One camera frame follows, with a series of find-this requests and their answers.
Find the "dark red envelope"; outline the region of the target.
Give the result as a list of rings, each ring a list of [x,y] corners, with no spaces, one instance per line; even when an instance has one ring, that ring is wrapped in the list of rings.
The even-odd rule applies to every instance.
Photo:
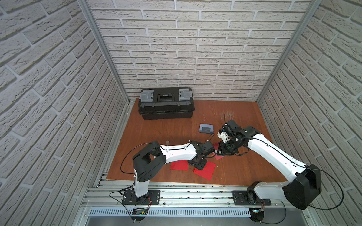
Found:
[[[218,154],[217,154],[217,151],[218,151],[218,148],[219,148],[219,144],[218,144],[218,143],[214,143],[213,145],[214,145],[214,148],[215,148],[215,156],[214,156],[214,158],[215,158],[216,160],[222,159],[222,158],[224,157],[224,155],[218,155]]]

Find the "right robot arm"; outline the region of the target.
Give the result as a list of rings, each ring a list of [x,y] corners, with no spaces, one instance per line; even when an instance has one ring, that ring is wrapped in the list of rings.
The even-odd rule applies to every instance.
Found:
[[[221,139],[217,155],[238,155],[245,147],[273,165],[286,179],[284,182],[256,181],[247,188],[246,198],[251,204],[257,200],[288,201],[300,210],[306,209],[321,193],[321,171],[311,164],[288,155],[252,126],[241,128],[235,121],[226,122],[217,134]]]

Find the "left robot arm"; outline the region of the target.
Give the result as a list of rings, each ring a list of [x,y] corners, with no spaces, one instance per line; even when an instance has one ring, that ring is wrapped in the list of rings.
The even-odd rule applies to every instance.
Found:
[[[135,183],[134,194],[137,198],[149,193],[149,182],[166,164],[187,161],[198,170],[203,170],[207,159],[215,151],[214,145],[207,141],[200,143],[189,141],[184,145],[165,146],[157,141],[147,144],[133,157]]]

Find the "grey hole punch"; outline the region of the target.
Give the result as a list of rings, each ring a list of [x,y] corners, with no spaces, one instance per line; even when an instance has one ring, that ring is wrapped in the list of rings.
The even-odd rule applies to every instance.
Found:
[[[213,134],[214,133],[214,126],[211,125],[211,124],[200,124],[199,132],[200,133],[205,133],[205,134]]]

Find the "black plastic toolbox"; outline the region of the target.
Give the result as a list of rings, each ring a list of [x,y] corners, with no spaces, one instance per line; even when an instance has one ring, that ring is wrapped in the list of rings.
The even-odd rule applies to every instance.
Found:
[[[189,87],[143,89],[138,112],[144,120],[191,118],[195,111]]]

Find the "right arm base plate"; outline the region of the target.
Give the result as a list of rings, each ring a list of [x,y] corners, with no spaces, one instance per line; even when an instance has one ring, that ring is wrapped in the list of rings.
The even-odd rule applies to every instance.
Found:
[[[234,205],[258,205],[258,206],[271,206],[270,199],[260,199],[255,193],[247,190],[232,191]]]

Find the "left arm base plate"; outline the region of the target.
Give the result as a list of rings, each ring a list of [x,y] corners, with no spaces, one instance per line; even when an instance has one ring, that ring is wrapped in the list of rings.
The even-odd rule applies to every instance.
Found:
[[[142,197],[137,197],[133,190],[122,192],[123,205],[159,205],[160,190],[149,190],[148,193]]]

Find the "aluminium rail frame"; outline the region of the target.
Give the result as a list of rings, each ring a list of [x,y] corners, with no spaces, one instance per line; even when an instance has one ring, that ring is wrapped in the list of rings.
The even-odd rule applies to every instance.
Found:
[[[101,180],[97,187],[88,188],[81,201],[81,215],[93,207],[124,207],[119,191],[132,185],[126,180]],[[157,207],[235,208],[232,191],[244,191],[246,186],[224,186],[173,182],[150,182],[150,190],[159,190]]]

